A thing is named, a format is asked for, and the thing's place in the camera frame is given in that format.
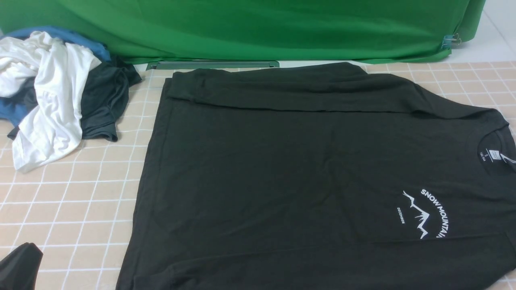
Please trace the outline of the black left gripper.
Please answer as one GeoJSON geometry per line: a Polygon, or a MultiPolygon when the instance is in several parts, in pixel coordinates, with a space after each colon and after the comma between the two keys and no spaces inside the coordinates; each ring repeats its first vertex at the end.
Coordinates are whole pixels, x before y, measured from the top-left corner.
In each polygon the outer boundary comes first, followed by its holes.
{"type": "Polygon", "coordinates": [[[15,248],[0,261],[0,288],[34,290],[43,255],[34,243],[15,248]]]}

